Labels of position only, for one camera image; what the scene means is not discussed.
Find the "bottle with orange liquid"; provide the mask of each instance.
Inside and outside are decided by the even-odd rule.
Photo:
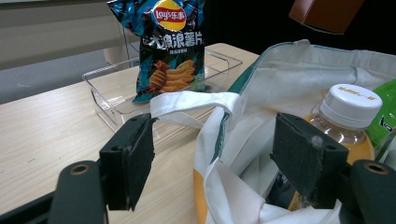
[[[375,151],[365,129],[382,106],[381,98],[360,86],[338,84],[326,94],[318,112],[304,117],[332,139],[349,149],[347,162],[374,160]],[[280,172],[266,201],[280,207],[297,210],[309,204]]]

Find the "white tote bag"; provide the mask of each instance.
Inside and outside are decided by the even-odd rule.
[[[335,84],[372,90],[394,78],[396,56],[300,40],[266,50],[227,92],[164,93],[150,109],[158,122],[201,128],[193,170],[198,223],[340,223],[339,202],[293,212],[265,202],[277,172],[270,159],[276,113],[303,117]],[[209,106],[215,108],[202,127],[183,113]]]

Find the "wooden table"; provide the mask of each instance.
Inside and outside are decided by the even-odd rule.
[[[226,44],[207,48],[243,61],[241,72],[258,58]],[[96,161],[113,134],[95,113],[84,82],[0,105],[0,214],[54,191],[64,167]],[[197,134],[186,129],[156,146],[135,211],[110,211],[110,223],[196,222],[192,168]]]

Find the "white bottle cap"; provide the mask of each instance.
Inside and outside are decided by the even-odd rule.
[[[360,86],[338,84],[330,88],[319,110],[338,125],[365,129],[381,106],[382,100],[375,92]]]

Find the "brown box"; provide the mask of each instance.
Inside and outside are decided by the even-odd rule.
[[[295,0],[289,17],[297,22],[335,34],[343,34],[364,0]]]

